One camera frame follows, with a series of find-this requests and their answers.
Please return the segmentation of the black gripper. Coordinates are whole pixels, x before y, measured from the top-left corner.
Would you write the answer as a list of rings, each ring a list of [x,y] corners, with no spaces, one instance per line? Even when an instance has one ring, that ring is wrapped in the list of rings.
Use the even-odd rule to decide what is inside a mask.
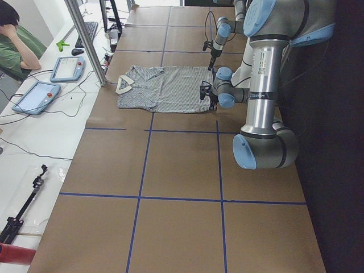
[[[208,65],[208,70],[211,71],[214,67],[214,63],[216,61],[216,58],[221,56],[222,53],[222,45],[216,43],[215,41],[204,41],[204,45],[202,50],[206,51],[207,49],[210,49],[211,58]]]
[[[217,110],[218,96],[213,92],[213,85],[209,82],[202,81],[200,85],[200,100],[204,100],[205,97],[210,98],[209,110]]]

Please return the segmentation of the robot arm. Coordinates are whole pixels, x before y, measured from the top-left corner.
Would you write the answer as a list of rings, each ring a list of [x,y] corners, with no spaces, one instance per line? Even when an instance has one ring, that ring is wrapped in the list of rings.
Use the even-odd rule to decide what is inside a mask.
[[[283,168],[297,158],[296,135],[275,116],[279,73],[285,47],[329,40],[335,27],[336,1],[233,1],[235,19],[220,17],[216,38],[205,42],[213,70],[231,34],[247,37],[240,68],[213,71],[213,82],[200,86],[210,108],[247,105],[246,122],[233,139],[237,164],[245,169]]]
[[[220,57],[224,48],[224,45],[229,40],[230,34],[243,34],[243,24],[245,21],[246,11],[248,9],[247,3],[251,1],[235,0],[235,1],[213,1],[217,4],[233,5],[235,10],[235,20],[229,20],[222,16],[216,23],[216,37],[214,40],[206,40],[204,42],[203,51],[210,48],[210,62],[208,70],[211,71],[214,67],[216,58]]]

